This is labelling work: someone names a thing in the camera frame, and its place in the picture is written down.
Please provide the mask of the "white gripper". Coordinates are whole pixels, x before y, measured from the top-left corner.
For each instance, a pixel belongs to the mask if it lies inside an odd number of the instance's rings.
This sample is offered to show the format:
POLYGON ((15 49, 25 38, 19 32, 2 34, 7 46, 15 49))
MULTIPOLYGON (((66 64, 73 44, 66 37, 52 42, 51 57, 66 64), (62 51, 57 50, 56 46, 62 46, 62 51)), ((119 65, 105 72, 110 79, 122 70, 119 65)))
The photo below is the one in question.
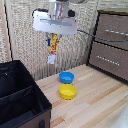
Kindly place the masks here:
POLYGON ((77 21, 74 18, 64 18, 60 21, 52 20, 47 12, 35 10, 33 12, 33 29, 35 31, 47 32, 47 42, 50 46, 49 33, 59 34, 59 38, 62 35, 75 35, 77 33, 77 21))

